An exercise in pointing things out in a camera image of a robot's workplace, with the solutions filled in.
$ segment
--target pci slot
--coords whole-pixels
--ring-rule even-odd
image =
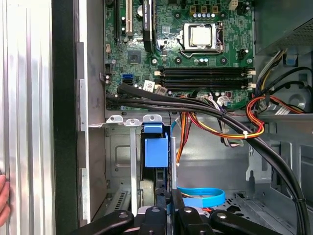
[[[254,69],[248,68],[159,68],[156,76],[172,79],[191,78],[236,78],[255,75]]]
[[[133,0],[126,0],[126,35],[133,35]]]
[[[213,90],[241,90],[248,86],[248,79],[164,79],[160,84],[173,92],[190,91],[199,87],[209,87]]]
[[[119,0],[114,0],[114,39],[119,42]]]

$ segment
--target ventilation hole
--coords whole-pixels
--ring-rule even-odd
[[[226,209],[228,212],[231,212],[231,213],[236,213],[236,212],[240,212],[240,208],[237,207],[237,206],[230,206]]]

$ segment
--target sata port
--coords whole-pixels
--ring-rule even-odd
[[[132,74],[122,74],[122,79],[134,79],[134,75],[132,75]]]

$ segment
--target finger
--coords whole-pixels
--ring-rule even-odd
[[[2,211],[2,209],[6,205],[6,202],[9,199],[9,194],[10,194],[10,183],[5,182],[4,187],[0,192],[0,211]]]
[[[11,209],[8,204],[5,204],[5,207],[0,213],[0,227],[3,226],[10,216]]]
[[[6,176],[5,175],[0,175],[0,192],[4,186],[4,183],[5,183],[5,180],[6,180]]]

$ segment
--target black ram slot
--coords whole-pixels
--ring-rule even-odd
[[[235,78],[247,77],[249,71],[254,69],[248,68],[159,68],[161,77],[164,78]]]
[[[247,87],[247,79],[218,80],[218,79],[193,79],[193,80],[161,80],[166,89],[173,92],[190,91],[199,87],[209,87],[214,90],[241,90]]]
[[[114,39],[119,42],[119,0],[114,0]]]

